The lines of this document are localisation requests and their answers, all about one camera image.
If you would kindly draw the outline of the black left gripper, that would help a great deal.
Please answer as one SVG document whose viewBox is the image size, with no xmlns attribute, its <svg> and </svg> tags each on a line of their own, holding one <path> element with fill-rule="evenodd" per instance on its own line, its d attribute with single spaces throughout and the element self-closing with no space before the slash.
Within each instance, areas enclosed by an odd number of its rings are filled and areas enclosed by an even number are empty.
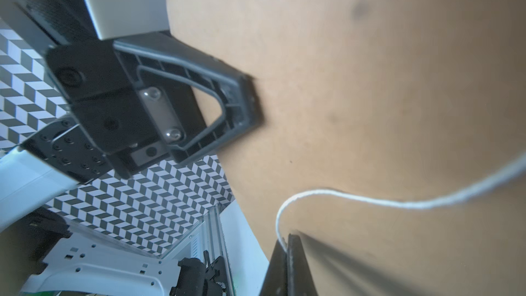
<svg viewBox="0 0 526 296">
<path fill-rule="evenodd" d="M 161 32 L 52 47 L 44 61 L 68 112 L 21 148 L 82 184 L 168 154 L 194 163 L 262 123 L 248 75 Z"/>
</svg>

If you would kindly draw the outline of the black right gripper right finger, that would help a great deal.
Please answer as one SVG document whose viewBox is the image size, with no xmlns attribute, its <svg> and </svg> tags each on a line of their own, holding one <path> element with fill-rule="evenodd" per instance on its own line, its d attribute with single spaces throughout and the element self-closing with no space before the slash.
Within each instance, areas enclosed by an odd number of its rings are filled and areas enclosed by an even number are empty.
<svg viewBox="0 0 526 296">
<path fill-rule="evenodd" d="M 291 296 L 318 296 L 301 237 L 288 236 L 287 287 Z"/>
</svg>

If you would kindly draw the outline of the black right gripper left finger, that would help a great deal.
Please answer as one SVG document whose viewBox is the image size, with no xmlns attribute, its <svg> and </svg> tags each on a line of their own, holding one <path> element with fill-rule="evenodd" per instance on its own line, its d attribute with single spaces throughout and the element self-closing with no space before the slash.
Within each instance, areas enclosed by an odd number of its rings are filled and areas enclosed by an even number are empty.
<svg viewBox="0 0 526 296">
<path fill-rule="evenodd" d="M 288 255 L 279 241 L 276 242 L 268 265 L 260 296 L 288 295 Z"/>
</svg>

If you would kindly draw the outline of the brown kraft file bag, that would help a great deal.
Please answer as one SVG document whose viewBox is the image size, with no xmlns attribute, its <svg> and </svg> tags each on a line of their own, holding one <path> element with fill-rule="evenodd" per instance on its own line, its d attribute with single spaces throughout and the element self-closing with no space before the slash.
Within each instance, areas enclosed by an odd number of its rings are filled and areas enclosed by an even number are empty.
<svg viewBox="0 0 526 296">
<path fill-rule="evenodd" d="M 172 35 L 254 79 L 218 156 L 270 254 L 290 196 L 434 199 L 525 153 L 525 0 L 167 0 Z M 289 205 L 320 295 L 524 295 L 525 177 L 463 204 Z"/>
</svg>

